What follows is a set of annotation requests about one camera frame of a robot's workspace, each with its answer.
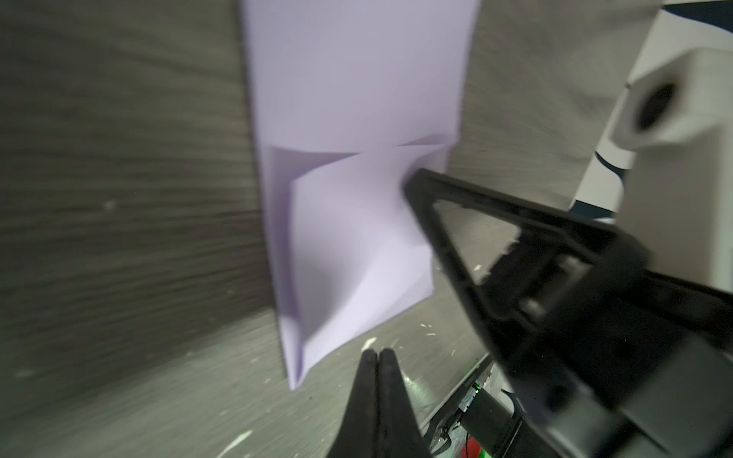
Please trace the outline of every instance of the white debris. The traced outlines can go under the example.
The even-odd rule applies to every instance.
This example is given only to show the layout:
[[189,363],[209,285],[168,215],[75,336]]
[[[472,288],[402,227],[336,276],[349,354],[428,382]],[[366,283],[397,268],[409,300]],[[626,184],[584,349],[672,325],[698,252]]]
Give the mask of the white debris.
[[35,369],[31,369],[29,367],[21,367],[20,369],[17,369],[15,372],[13,372],[12,375],[15,378],[28,378],[36,375],[36,371]]
[[249,437],[251,435],[252,435],[252,430],[251,429],[249,431],[247,431],[247,432],[244,432],[244,433],[238,435],[237,438],[232,441],[232,443],[230,443],[228,446],[226,446],[226,448],[224,449],[224,451],[222,451],[219,455],[216,456],[216,458],[223,457],[229,450],[232,450],[234,447],[236,447],[239,444],[241,444],[247,437]]
[[373,343],[377,341],[376,337],[370,337],[369,339],[364,342],[364,346],[361,347],[361,351],[364,351],[372,346]]
[[117,202],[114,200],[108,200],[102,204],[102,208],[106,212],[113,212],[117,209]]

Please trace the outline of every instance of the red object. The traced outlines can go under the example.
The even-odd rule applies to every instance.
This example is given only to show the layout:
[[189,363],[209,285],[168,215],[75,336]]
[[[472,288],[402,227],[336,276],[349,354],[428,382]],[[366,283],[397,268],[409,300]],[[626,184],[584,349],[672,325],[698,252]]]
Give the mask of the red object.
[[465,447],[463,447],[463,450],[460,452],[460,456],[463,458],[478,458],[480,454],[481,446],[476,442],[476,439],[472,437],[468,439],[468,456],[465,455]]

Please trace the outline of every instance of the folded paper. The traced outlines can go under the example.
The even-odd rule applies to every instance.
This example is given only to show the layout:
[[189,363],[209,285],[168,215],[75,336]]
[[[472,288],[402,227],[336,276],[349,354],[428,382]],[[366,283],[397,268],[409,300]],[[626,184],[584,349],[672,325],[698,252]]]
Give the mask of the folded paper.
[[402,197],[458,140],[479,0],[243,0],[288,379],[432,294]]

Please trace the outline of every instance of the cable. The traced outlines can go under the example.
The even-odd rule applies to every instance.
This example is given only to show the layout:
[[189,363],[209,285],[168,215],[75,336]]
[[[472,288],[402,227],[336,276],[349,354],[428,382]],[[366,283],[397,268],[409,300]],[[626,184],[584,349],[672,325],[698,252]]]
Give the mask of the cable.
[[453,442],[451,441],[451,437],[443,432],[443,440],[445,441],[442,446],[438,447],[438,450],[432,452],[430,455],[433,457],[438,456],[439,454],[445,452],[449,448],[451,448],[451,445],[453,445]]

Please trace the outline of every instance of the gray surface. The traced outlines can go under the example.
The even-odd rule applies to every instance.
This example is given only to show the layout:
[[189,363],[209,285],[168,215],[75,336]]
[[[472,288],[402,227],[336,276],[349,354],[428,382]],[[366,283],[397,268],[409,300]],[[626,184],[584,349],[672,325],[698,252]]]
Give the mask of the gray surface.
[[[567,207],[656,3],[485,1],[450,172]],[[0,43],[3,457],[320,457],[367,337],[420,419],[482,354],[437,272],[287,390],[233,1],[6,1]]]

